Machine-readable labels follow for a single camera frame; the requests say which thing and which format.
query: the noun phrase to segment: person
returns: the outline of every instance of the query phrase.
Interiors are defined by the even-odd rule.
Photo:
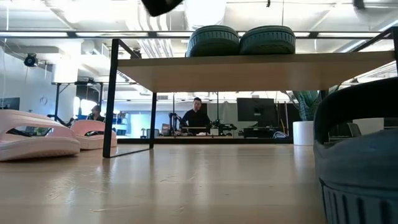
[[[210,119],[206,113],[200,110],[201,99],[196,97],[193,99],[193,108],[185,113],[182,118],[183,121],[188,121],[189,127],[206,127],[210,124]],[[192,134],[198,134],[200,132],[205,132],[205,129],[190,129]]]
[[[101,116],[100,113],[101,107],[99,105],[96,105],[93,107],[93,109],[91,109],[91,114],[87,116],[87,119],[104,122],[105,118]]]

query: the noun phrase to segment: black shirt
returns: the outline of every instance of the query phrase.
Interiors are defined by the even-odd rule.
[[[88,116],[87,116],[87,119],[94,120],[93,114],[88,115]],[[105,117],[103,117],[103,116],[101,116],[101,115],[99,115],[99,116],[97,117],[97,119],[96,119],[96,121],[101,121],[101,122],[104,122],[104,120],[105,120]]]
[[[207,114],[201,111],[195,112],[194,110],[189,110],[185,113],[182,119],[184,121],[188,121],[188,125],[190,127],[206,127],[208,124],[210,124],[210,119]],[[197,131],[190,129],[190,132],[194,134],[204,131],[204,129],[197,129]]]

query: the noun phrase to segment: fluorescent light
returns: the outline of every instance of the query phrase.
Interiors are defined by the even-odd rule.
[[[147,32],[77,32],[79,37],[147,37]]]
[[[159,37],[190,37],[193,32],[158,32]]]
[[[294,32],[296,37],[308,37],[310,35],[309,32]]]
[[[375,37],[379,33],[378,32],[321,32],[318,34],[318,37]]]
[[[68,37],[66,32],[0,32],[0,37]]]

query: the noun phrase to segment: black monitor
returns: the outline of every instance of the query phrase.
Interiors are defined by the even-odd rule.
[[[238,121],[257,121],[258,127],[278,127],[274,99],[237,98]]]
[[[19,110],[19,97],[0,98],[0,110]]]

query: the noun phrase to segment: potted plant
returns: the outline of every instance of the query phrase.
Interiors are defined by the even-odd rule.
[[[331,87],[326,95],[332,94],[339,89],[340,85]],[[313,145],[313,119],[318,105],[321,101],[320,92],[310,91],[292,91],[285,93],[293,105],[298,109],[301,121],[293,122],[293,142],[299,146]]]

